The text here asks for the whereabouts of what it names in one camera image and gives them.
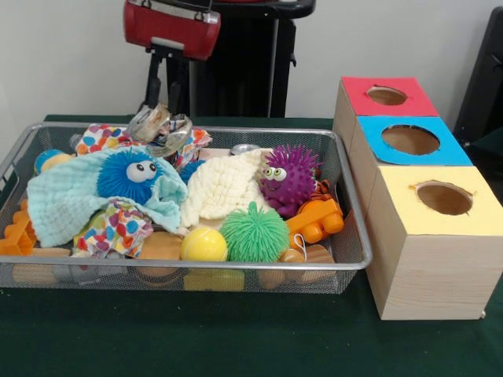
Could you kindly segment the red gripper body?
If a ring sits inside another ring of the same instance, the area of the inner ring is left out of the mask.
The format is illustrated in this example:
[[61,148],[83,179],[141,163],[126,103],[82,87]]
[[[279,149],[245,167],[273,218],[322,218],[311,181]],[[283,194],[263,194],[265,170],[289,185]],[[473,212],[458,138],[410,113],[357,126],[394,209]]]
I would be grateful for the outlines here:
[[209,7],[183,2],[125,2],[123,33],[131,44],[162,46],[186,58],[207,60],[213,53],[221,16]]

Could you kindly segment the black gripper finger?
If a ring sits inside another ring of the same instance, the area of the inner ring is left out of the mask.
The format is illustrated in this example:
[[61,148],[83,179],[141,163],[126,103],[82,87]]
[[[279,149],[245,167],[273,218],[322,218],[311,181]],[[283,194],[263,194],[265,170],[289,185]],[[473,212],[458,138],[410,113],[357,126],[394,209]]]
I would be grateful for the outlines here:
[[189,114],[189,62],[173,53],[166,59],[167,106],[172,114]]
[[151,59],[145,91],[145,105],[148,108],[155,108],[159,102],[161,88],[161,80],[158,77],[158,71],[160,63],[163,60],[163,49],[161,47],[152,47],[150,54]]

